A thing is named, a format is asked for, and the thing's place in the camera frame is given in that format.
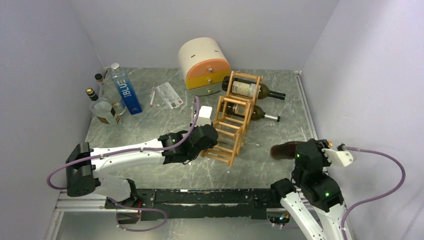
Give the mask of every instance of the robotic arm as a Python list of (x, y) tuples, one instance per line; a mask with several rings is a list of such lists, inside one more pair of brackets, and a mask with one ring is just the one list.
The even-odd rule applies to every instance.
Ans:
[[(327, 140), (311, 139), (295, 146), (295, 167), (291, 180), (285, 178), (271, 185), (281, 199), (281, 205), (288, 210), (308, 240), (342, 240), (341, 219), (345, 213), (343, 196), (334, 179), (323, 172), (331, 164), (347, 166), (354, 160), (349, 151), (330, 149)], [(298, 186), (304, 197), (318, 214), (321, 226), (302, 202), (296, 190)], [(345, 229), (347, 239), (352, 236)]]
[[(66, 163), (89, 156), (100, 157), (66, 168), (67, 195), (80, 197), (94, 193), (112, 198), (127, 207), (136, 206), (139, 196), (134, 181), (120, 179), (109, 173), (136, 166), (188, 164), (195, 160), (202, 150), (213, 148), (218, 143), (218, 133), (210, 125), (208, 108), (202, 107), (199, 113), (200, 122), (204, 125), (194, 127), (188, 138), (172, 149), (169, 148), (182, 140), (188, 131), (171, 132), (143, 143), (113, 148), (90, 148), (88, 142), (78, 144)], [(168, 150), (143, 150), (167, 147)]]

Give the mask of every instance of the dark green wine bottle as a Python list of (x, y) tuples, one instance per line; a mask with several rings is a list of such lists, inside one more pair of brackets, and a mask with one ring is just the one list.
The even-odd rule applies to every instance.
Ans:
[[(222, 112), (224, 108), (224, 103), (221, 104), (219, 111)], [(228, 115), (233, 115), (239, 118), (244, 118), (246, 114), (246, 108), (243, 105), (227, 102), (225, 113)], [(280, 116), (270, 115), (264, 112), (260, 106), (253, 106), (253, 113), (250, 117), (251, 121), (258, 121), (261, 119), (270, 119), (276, 122), (280, 121)]]
[[(230, 76), (225, 76), (224, 80), (222, 81), (223, 91), (227, 91), (229, 83), (230, 83)], [(256, 83), (254, 83), (253, 81), (235, 77), (232, 81), (231, 92), (233, 94), (239, 94), (239, 95), (252, 98), (253, 93), (255, 92), (255, 88), (256, 88)], [(284, 100), (286, 99), (286, 94), (281, 92), (271, 91), (267, 85), (261, 83), (257, 93), (257, 99), (264, 99), (266, 97)]]

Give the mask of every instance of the bottle cap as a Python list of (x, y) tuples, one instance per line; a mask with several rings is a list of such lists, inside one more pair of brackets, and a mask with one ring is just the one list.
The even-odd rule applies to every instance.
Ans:
[(87, 90), (85, 90), (85, 92), (87, 93), (87, 95), (89, 97), (91, 97), (91, 96), (93, 96), (93, 95), (96, 94), (92, 88), (87, 88)]
[(119, 73), (121, 71), (121, 67), (119, 66), (119, 63), (112, 63), (112, 65), (110, 65), (110, 68), (112, 68), (112, 71), (115, 73)]
[(97, 82), (103, 82), (103, 75), (100, 73), (97, 73), (96, 75), (94, 75), (94, 78)]
[(85, 90), (85, 93), (87, 93), (88, 97), (92, 101), (97, 101), (99, 99), (99, 96), (97, 96), (96, 92), (91, 87), (87, 88), (87, 90)]

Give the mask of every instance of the bottle with gold cap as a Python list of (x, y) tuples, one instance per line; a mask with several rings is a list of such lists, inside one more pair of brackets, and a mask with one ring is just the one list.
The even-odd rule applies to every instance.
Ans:
[(97, 73), (94, 75), (94, 78), (98, 83), (98, 97), (109, 99), (118, 116), (124, 114), (127, 111), (127, 106), (125, 106), (124, 100), (119, 92), (117, 90), (112, 90), (113, 92), (108, 93), (107, 97), (105, 97), (105, 79), (103, 78), (103, 75), (101, 73)]
[(108, 125), (121, 124), (120, 117), (116, 114), (108, 99), (97, 96), (96, 92), (92, 88), (87, 88), (85, 92), (92, 101), (89, 105), (90, 111), (100, 120), (100, 122)]

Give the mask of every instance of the bottle neck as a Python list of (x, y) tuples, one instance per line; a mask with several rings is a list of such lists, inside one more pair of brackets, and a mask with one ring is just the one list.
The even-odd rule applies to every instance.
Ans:
[(271, 90), (269, 91), (268, 96), (275, 99), (281, 99), (281, 100), (286, 99), (285, 93), (271, 91)]
[[(221, 107), (219, 108), (219, 111), (222, 112), (224, 109), (224, 102), (221, 103)], [(236, 111), (236, 105), (232, 104), (231, 102), (227, 102), (225, 113), (226, 114), (233, 114)]]
[(265, 113), (265, 115), (263, 115), (263, 118), (264, 119), (273, 120), (275, 122), (279, 122), (280, 121), (280, 116), (274, 116), (274, 115), (267, 114), (267, 113)]
[(94, 95), (88, 96), (91, 101), (98, 103), (99, 102), (99, 96), (95, 93)]

